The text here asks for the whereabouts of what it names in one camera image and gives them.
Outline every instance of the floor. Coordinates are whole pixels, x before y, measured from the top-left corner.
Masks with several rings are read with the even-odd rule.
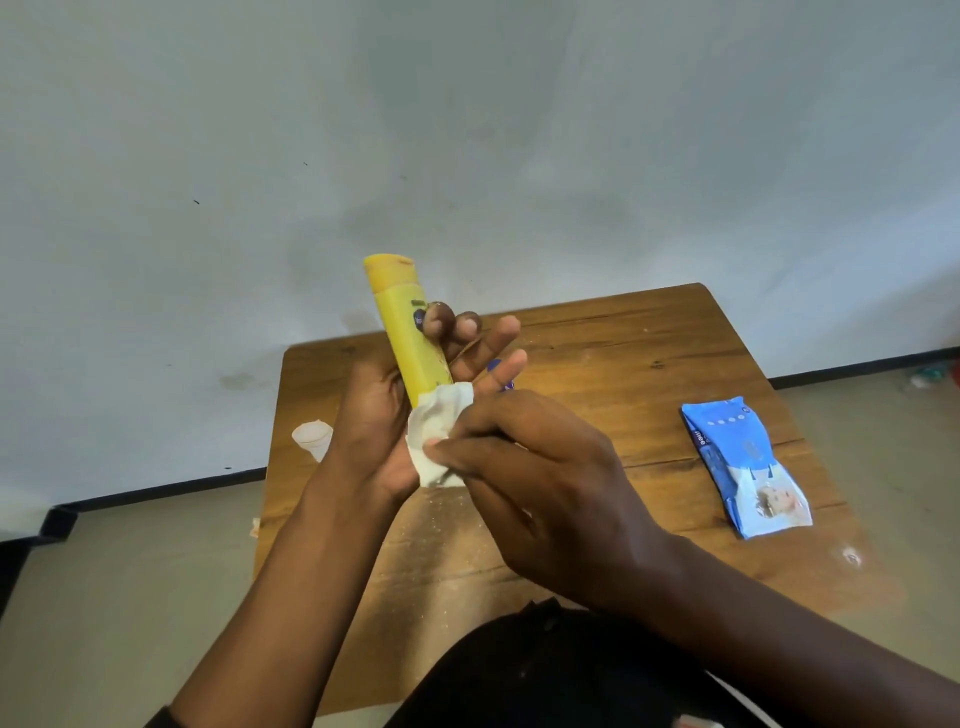
[[[960,680],[960,390],[904,382],[781,394],[909,594],[838,620]],[[142,725],[246,591],[261,495],[252,483],[83,514],[68,542],[36,549],[0,620],[0,725]],[[391,711],[317,725],[372,728]]]

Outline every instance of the skirting board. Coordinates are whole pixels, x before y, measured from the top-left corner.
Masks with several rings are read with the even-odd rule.
[[[833,381],[834,379],[845,379],[850,376],[872,375],[895,369],[928,366],[942,361],[950,361],[951,359],[960,359],[960,347],[938,349],[934,352],[913,353],[906,356],[893,356],[889,359],[878,359],[877,361],[851,364],[845,367],[821,369],[817,372],[806,372],[798,375],[774,376],[771,377],[770,383],[774,389],[787,389],[789,387],[801,387],[807,384]],[[263,480],[266,476],[266,468],[257,468],[252,471],[214,475],[213,477],[188,480],[183,483],[173,483],[171,485],[160,485],[155,488],[145,488],[139,491],[118,493],[113,496],[76,500],[72,503],[64,503],[63,505],[51,508],[38,536],[0,543],[0,618],[3,617],[4,608],[7,606],[7,601],[10,599],[10,594],[13,591],[13,585],[16,583],[16,578],[23,568],[27,556],[30,554],[30,549],[34,546],[66,541],[70,535],[70,531],[73,529],[73,524],[76,522],[78,514],[85,513],[86,511],[100,510],[101,508],[113,508],[118,505],[141,503],[145,500],[154,500],[156,498],[182,496],[186,493],[198,493],[214,488],[224,488],[229,485],[252,483],[256,480]]]

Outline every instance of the person's left hand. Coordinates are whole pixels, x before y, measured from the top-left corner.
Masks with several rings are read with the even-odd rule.
[[[474,382],[475,398],[499,392],[527,364],[526,352],[516,350],[484,375],[487,365],[516,339],[520,321],[504,316],[482,335],[480,326],[480,317],[472,311],[454,316],[445,303],[432,303],[422,328],[444,350],[453,380]],[[330,449],[308,487],[370,496],[398,509],[419,483],[404,441],[409,415],[403,379],[384,341],[354,362]]]

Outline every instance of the wood grain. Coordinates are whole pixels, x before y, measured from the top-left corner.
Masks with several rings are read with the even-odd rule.
[[[610,435],[664,527],[822,614],[900,598],[851,507],[703,285],[512,313],[523,324],[517,345],[530,354],[517,387],[556,398]],[[303,344],[284,356],[255,571],[315,467],[290,433],[310,420],[334,422],[351,358],[381,336]],[[734,535],[679,408],[737,395],[804,489],[812,528],[751,541]],[[503,565],[465,490],[417,492],[383,545],[321,714],[403,699],[471,629],[547,595]]]

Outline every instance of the yellow bottle cap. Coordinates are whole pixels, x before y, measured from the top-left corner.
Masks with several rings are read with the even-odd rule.
[[[414,283],[420,285],[414,261],[403,255],[381,253],[363,259],[364,270],[374,294],[393,288],[395,285]]]

